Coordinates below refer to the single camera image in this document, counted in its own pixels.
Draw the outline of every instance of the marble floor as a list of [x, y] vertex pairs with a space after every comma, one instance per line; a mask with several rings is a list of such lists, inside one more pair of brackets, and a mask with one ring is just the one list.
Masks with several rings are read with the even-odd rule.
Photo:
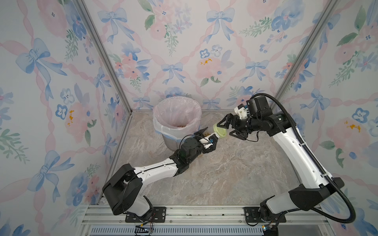
[[[213, 124], [227, 113], [202, 112], [201, 128], [209, 126], [212, 133]], [[254, 143], [227, 135], [215, 151], [198, 156], [183, 174], [147, 185], [141, 194], [154, 205], [255, 205], [296, 188], [298, 178], [282, 148], [266, 132], [259, 137]], [[152, 112], [136, 111], [116, 170], [127, 163], [151, 165], [172, 154], [155, 133]]]

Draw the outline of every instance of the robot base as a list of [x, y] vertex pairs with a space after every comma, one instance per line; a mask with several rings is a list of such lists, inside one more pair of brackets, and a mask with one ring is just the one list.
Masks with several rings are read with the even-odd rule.
[[[165, 222], [165, 214], [166, 214], [166, 207], [153, 207], [152, 211], [152, 223], [164, 223]], [[143, 222], [139, 219], [139, 217], [131, 212], [126, 213], [126, 223], [140, 223]]]
[[[247, 223], [270, 223], [269, 222], [265, 222], [265, 221], [262, 221], [261, 218], [260, 218], [260, 212], [259, 212], [259, 209], [260, 207], [243, 207], [244, 209], [244, 213], [245, 213], [245, 220]], [[273, 215], [273, 223], [276, 223], [277, 222], [277, 219], [278, 217], [280, 216], [280, 214], [276, 214], [276, 215]], [[279, 222], [280, 223], [285, 223], [286, 222], [286, 218], [285, 218], [285, 215], [281, 216], [279, 218]]]

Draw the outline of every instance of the vent grille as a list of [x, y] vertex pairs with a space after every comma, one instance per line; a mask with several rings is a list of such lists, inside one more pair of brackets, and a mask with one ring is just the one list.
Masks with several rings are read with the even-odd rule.
[[[137, 228], [138, 235], [148, 235], [142, 233]], [[156, 225], [151, 235], [263, 235], [261, 226], [237, 226], [237, 225]], [[135, 225], [93, 225], [90, 235], [135, 235]]]

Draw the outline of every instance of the orange paint speck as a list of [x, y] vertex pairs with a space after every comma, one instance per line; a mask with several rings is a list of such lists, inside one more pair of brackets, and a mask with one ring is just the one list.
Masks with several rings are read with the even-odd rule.
[[358, 126], [356, 126], [356, 125], [350, 125], [350, 126], [347, 126], [347, 128], [351, 128], [351, 129], [356, 128], [356, 129], [358, 129], [359, 133], [361, 132], [361, 127], [359, 125]]

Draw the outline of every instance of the blue bow pattern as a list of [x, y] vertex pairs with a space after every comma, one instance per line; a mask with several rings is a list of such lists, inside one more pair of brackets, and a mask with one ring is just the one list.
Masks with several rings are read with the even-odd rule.
[[53, 202], [57, 197], [60, 197], [57, 185], [59, 182], [59, 178], [56, 174], [47, 173], [48, 171], [60, 171], [60, 170], [67, 170], [73, 167], [75, 164], [70, 164], [71, 158], [68, 158], [65, 162], [58, 165], [57, 167], [53, 167], [60, 159], [58, 153], [54, 150], [49, 151], [45, 157], [45, 164], [40, 169], [39, 173], [37, 173], [33, 178], [31, 178], [30, 183], [28, 185], [28, 190], [37, 192], [41, 189], [43, 182], [45, 181], [45, 177], [48, 181], [55, 185], [55, 189], [53, 191]]
[[111, 87], [111, 85], [109, 84], [109, 80], [104, 80], [103, 79], [104, 77], [105, 77], [104, 71], [102, 70], [101, 67], [98, 68], [98, 74], [94, 78], [93, 84], [96, 86], [96, 88], [98, 88], [99, 85], [102, 88], [102, 102], [105, 102], [105, 87], [104, 87], [104, 85]]
[[[314, 16], [314, 19], [312, 21], [312, 23], [314, 24], [317, 24], [319, 19], [320, 19], [320, 16], [321, 16], [322, 12], [318, 12], [315, 14]], [[333, 15], [330, 20], [328, 21], [327, 23], [327, 26], [328, 28], [331, 30], [334, 28], [334, 26], [337, 24], [337, 22], [339, 21], [340, 19], [340, 14], [335, 14]], [[323, 43], [328, 43], [328, 39], [327, 39], [327, 34], [326, 34], [326, 30], [324, 29], [321, 36], [320, 36], [320, 41], [319, 41], [319, 50], [322, 49], [322, 46], [323, 46]]]
[[323, 97], [320, 94], [320, 91], [317, 90], [316, 88], [312, 90], [311, 96], [315, 99], [309, 105], [300, 104], [300, 106], [301, 106], [301, 109], [305, 107], [308, 107], [311, 109], [315, 106], [314, 113], [312, 114], [312, 123], [314, 123], [315, 118], [319, 120], [319, 111], [318, 111], [319, 105], [320, 105], [320, 108], [324, 111], [331, 104], [331, 100]]
[[173, 78], [173, 73], [175, 73], [175, 75], [181, 82], [184, 82], [183, 79], [186, 78], [185, 76], [182, 76], [178, 73], [178, 71], [183, 71], [183, 64], [181, 62], [178, 62], [174, 65], [164, 64], [161, 66], [161, 69], [163, 71], [169, 71], [169, 78], [163, 81], [164, 84], [167, 84], [168, 81]]
[[248, 62], [245, 65], [245, 68], [252, 69], [252, 70], [247, 77], [242, 78], [240, 81], [244, 82], [248, 77], [253, 76], [255, 74], [255, 71], [256, 71], [257, 77], [260, 80], [262, 80], [262, 76], [265, 76], [265, 74], [260, 71], [260, 68], [265, 69], [268, 66], [268, 63], [269, 63], [268, 60], [264, 60], [262, 62]]
[[206, 18], [208, 22], [213, 22], [215, 20], [216, 22], [215, 22], [213, 33], [208, 35], [203, 41], [204, 42], [206, 41], [206, 43], [209, 43], [209, 40], [211, 39], [211, 37], [214, 34], [217, 34], [219, 32], [219, 27], [220, 27], [219, 21], [220, 21], [220, 24], [222, 25], [223, 33], [225, 34], [226, 38], [230, 40], [230, 34], [232, 34], [233, 31], [226, 26], [226, 23], [223, 20], [227, 22], [232, 22], [232, 20], [234, 19], [234, 15], [235, 15], [234, 8], [228, 8], [227, 10], [220, 11], [220, 12], [208, 11], [206, 14]]
[[146, 107], [152, 109], [153, 106], [148, 104], [148, 102], [150, 102], [150, 97], [148, 96], [144, 96], [144, 97], [133, 97], [131, 98], [134, 102], [139, 102], [139, 107], [137, 107], [137, 109], [141, 109], [143, 107], [143, 105], [145, 105]]
[[109, 161], [110, 161], [110, 162], [111, 162], [111, 160], [112, 160], [112, 149], [111, 149], [110, 147], [113, 147], [113, 146], [117, 145], [115, 139], [114, 139], [112, 142], [111, 142], [111, 140], [112, 140], [112, 136], [108, 133], [108, 134], [106, 135], [106, 142], [105, 142], [105, 145], [104, 145], [104, 147], [102, 148], [102, 154], [103, 154], [103, 155], [105, 155], [106, 152], [109, 153]]
[[66, 76], [67, 74], [64, 73], [61, 68], [62, 68], [62, 63], [56, 64], [56, 63], [51, 63], [43, 60], [42, 58], [49, 57], [50, 52], [47, 49], [45, 43], [42, 41], [40, 38], [34, 39], [34, 47], [33, 49], [30, 50], [29, 53], [21, 53], [17, 59], [16, 63], [17, 65], [26, 73], [31, 74], [34, 70], [34, 65], [37, 66], [38, 70], [41, 72], [43, 77], [45, 78], [47, 85], [45, 88], [45, 97], [46, 100], [49, 100], [49, 97], [54, 99], [53, 94], [51, 93], [50, 89], [50, 73], [47, 71], [47, 69], [41, 65], [38, 60], [50, 68], [51, 70], [57, 72], [58, 74]]
[[203, 104], [205, 105], [205, 104], [207, 104], [208, 105], [208, 107], [206, 108], [206, 109], [210, 109], [211, 107], [213, 107], [214, 109], [216, 109], [216, 110], [218, 110], [218, 109], [220, 109], [220, 107], [219, 106], [217, 106], [216, 104], [219, 104], [220, 103], [220, 98], [217, 98], [217, 99], [211, 99], [211, 100], [209, 100], [209, 99], [204, 99], [203, 100]]
[[118, 34], [118, 27], [123, 31], [123, 33], [125, 33], [127, 37], [129, 37], [131, 40], [134, 40], [133, 36], [131, 36], [131, 34], [133, 34], [134, 31], [124, 27], [119, 22], [114, 21], [114, 20], [119, 20], [122, 22], [127, 22], [126, 12], [123, 8], [118, 8], [114, 12], [113, 11], [111, 12], [99, 11], [97, 14], [98, 14], [98, 17], [100, 17], [100, 20], [102, 22], [106, 23], [110, 20], [110, 24], [112, 25], [113, 34], [108, 37], [108, 40], [107, 40], [108, 42], [111, 42], [113, 44], [114, 35]]

